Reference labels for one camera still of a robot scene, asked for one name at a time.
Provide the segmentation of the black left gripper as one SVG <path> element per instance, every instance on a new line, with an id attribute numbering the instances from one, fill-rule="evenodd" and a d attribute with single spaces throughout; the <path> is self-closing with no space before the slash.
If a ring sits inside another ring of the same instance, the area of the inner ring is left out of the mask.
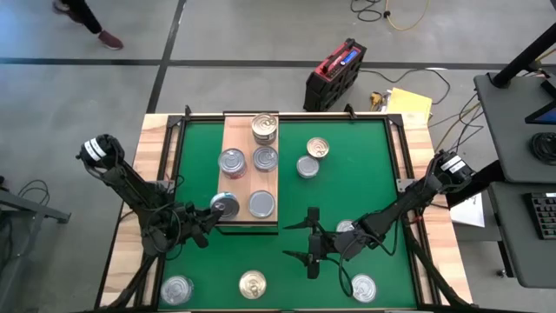
<path id="1" fill-rule="evenodd" d="M 197 209 L 192 202 L 186 203 L 185 210 L 180 215 L 180 244 L 192 239 L 198 248 L 207 248 L 209 241 L 206 235 L 218 224 L 223 213 L 224 205 L 221 203 L 205 210 Z"/>

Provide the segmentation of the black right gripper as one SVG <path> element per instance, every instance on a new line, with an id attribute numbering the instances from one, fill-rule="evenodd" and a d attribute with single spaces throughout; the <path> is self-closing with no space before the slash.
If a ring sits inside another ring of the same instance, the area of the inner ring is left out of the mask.
<path id="1" fill-rule="evenodd" d="M 320 262 L 331 261 L 335 263 L 340 272 L 340 277 L 347 277 L 348 273 L 339 261 L 336 261 L 328 254 L 337 253 L 334 247 L 335 233 L 325 231 L 320 224 L 320 209 L 309 207 L 307 217 L 299 223 L 284 227 L 285 230 L 310 228 L 311 233 L 308 237 L 308 253 L 299 251 L 284 250 L 283 253 L 301 261 L 308 269 L 308 279 L 316 279 L 320 274 Z"/>

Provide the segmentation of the plain grey lid can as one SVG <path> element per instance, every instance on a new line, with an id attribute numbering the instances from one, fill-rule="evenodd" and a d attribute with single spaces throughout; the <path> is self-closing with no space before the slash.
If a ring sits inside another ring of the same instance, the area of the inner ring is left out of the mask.
<path id="1" fill-rule="evenodd" d="M 320 164 L 317 159 L 311 156 L 301 156 L 296 163 L 296 169 L 299 176 L 309 179 L 318 174 Z"/>

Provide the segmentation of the green label can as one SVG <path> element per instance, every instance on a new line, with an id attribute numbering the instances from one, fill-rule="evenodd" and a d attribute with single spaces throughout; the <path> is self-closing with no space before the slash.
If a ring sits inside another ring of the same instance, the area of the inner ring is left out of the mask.
<path id="1" fill-rule="evenodd" d="M 255 168 L 260 172 L 270 172 L 274 170 L 279 161 L 278 152 L 271 146 L 261 146 L 253 153 Z"/>

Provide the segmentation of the green table mat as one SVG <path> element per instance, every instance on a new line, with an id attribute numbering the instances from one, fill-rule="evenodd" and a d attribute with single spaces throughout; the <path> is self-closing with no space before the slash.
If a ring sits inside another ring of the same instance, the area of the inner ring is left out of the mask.
<path id="1" fill-rule="evenodd" d="M 329 152 L 319 161 L 315 177 L 299 176 L 296 163 L 310 156 L 307 142 L 322 137 Z M 315 280 L 302 263 L 284 250 L 306 251 L 306 229 L 285 230 L 299 223 L 309 207 L 320 209 L 321 225 L 334 230 L 341 220 L 356 219 L 381 210 L 396 198 L 394 170 L 387 133 L 380 120 L 347 123 L 311 121 L 281 123 L 279 129 L 279 231 L 274 236 L 226 236 L 212 231 L 208 247 L 188 241 L 173 250 L 165 263 L 165 276 L 192 280 L 191 310 L 209 309 L 356 309 L 360 303 L 345 296 L 337 266 L 321 265 Z M 258 270 L 267 281 L 265 293 L 255 300 L 239 290 L 241 276 Z"/>

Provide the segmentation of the blue white label can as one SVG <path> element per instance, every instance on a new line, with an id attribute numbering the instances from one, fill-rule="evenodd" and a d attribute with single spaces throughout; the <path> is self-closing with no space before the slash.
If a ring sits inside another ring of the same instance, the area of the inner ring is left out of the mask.
<path id="1" fill-rule="evenodd" d="M 185 276 L 172 276 L 161 287 L 162 300 L 171 306 L 186 303 L 193 295 L 194 284 Z"/>

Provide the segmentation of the wooden board tray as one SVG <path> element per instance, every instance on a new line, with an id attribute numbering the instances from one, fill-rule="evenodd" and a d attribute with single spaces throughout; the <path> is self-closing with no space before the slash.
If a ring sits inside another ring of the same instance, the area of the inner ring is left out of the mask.
<path id="1" fill-rule="evenodd" d="M 278 234 L 278 167 L 268 172 L 255 167 L 253 153 L 260 147 L 252 132 L 255 116 L 226 116 L 222 134 L 222 150 L 236 148 L 246 159 L 247 169 L 240 178 L 228 178 L 219 172 L 217 191 L 232 193 L 239 203 L 238 213 L 219 221 L 216 228 L 227 236 L 274 236 Z M 255 217 L 249 209 L 250 196 L 259 190 L 269 192 L 275 200 L 275 208 L 268 217 Z"/>

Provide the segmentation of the white paper sheet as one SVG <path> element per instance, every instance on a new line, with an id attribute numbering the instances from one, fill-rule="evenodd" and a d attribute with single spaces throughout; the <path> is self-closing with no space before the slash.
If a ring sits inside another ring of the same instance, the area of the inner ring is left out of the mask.
<path id="1" fill-rule="evenodd" d="M 450 209 L 450 217 L 453 223 L 464 224 L 474 227 L 485 227 L 482 194 L 478 193 L 469 197 L 462 203 Z"/>

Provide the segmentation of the yellow paper pad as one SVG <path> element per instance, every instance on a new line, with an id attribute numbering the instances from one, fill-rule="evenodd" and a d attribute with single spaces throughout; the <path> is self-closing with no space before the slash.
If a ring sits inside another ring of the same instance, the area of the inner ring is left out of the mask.
<path id="1" fill-rule="evenodd" d="M 411 91 L 392 88 L 387 100 L 387 112 L 405 114 L 410 117 L 420 118 L 423 123 L 428 123 L 433 100 Z"/>

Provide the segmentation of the grey metal stand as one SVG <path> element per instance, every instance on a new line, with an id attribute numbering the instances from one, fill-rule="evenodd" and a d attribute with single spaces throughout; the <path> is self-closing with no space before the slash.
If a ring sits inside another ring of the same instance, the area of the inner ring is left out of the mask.
<path id="1" fill-rule="evenodd" d="M 16 194 L 3 183 L 4 177 L 0 176 L 0 313 L 9 313 L 43 220 L 53 218 L 58 223 L 68 223 L 70 214 L 48 206 L 50 191 L 43 180 L 26 183 Z M 30 220 L 29 230 L 23 232 L 19 245 L 14 227 L 17 217 Z"/>

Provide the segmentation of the person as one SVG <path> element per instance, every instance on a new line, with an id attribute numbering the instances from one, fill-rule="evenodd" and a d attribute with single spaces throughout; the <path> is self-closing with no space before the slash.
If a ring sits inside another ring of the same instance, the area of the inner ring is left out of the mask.
<path id="1" fill-rule="evenodd" d="M 85 0 L 52 0 L 53 10 L 68 16 L 73 22 L 84 25 L 101 43 L 111 50 L 121 50 L 120 39 L 106 31 L 96 19 Z"/>

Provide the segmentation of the black keyboard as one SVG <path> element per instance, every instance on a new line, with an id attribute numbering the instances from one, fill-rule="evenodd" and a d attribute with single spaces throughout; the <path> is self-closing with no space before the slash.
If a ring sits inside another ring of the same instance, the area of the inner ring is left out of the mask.
<path id="1" fill-rule="evenodd" d="M 524 200 L 541 240 L 556 240 L 556 192 L 526 193 Z"/>

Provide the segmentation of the tablet screen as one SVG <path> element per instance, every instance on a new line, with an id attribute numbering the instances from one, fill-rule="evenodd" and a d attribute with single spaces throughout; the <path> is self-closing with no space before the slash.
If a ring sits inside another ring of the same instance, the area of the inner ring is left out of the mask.
<path id="1" fill-rule="evenodd" d="M 547 78 L 540 85 L 551 101 L 525 118 L 528 124 L 556 125 L 556 77 Z"/>

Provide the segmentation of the black pole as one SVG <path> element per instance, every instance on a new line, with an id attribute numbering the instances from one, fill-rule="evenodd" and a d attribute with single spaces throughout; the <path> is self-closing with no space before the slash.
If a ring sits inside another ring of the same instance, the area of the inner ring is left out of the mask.
<path id="1" fill-rule="evenodd" d="M 556 43 L 556 22 L 518 54 L 501 72 L 490 78 L 497 88 L 506 87 L 509 82 L 542 53 Z"/>

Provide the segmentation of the black aluminium table frame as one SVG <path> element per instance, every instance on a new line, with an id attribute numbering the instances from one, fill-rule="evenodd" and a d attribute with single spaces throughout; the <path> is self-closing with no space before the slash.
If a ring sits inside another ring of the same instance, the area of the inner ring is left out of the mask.
<path id="1" fill-rule="evenodd" d="M 368 111 L 354 114 L 281 112 L 278 116 L 285 121 L 304 123 L 333 120 L 356 123 L 365 118 L 371 119 L 375 114 Z M 175 175 L 178 169 L 177 146 L 179 140 L 184 137 L 180 129 L 181 118 L 180 113 L 145 115 L 133 160 L 134 169 L 143 178 L 147 180 L 160 178 L 168 181 Z M 388 115 L 388 119 L 393 136 L 398 175 L 402 178 L 422 177 L 427 162 L 434 155 L 434 147 L 425 121 L 426 114 L 395 112 Z M 96 297 L 96 308 L 107 306 L 116 300 L 142 262 L 139 227 L 130 215 L 128 206 L 123 205 L 120 213 L 121 220 L 116 226 L 102 283 Z M 421 246 L 427 249 L 435 267 L 454 292 L 463 300 L 471 302 L 473 300 L 471 291 L 444 196 L 437 196 L 434 199 L 425 210 L 421 221 L 413 226 L 412 232 L 419 238 Z M 147 276 L 129 301 L 130 308 L 153 307 L 154 288 L 162 268 L 159 263 L 154 263 L 149 268 Z"/>

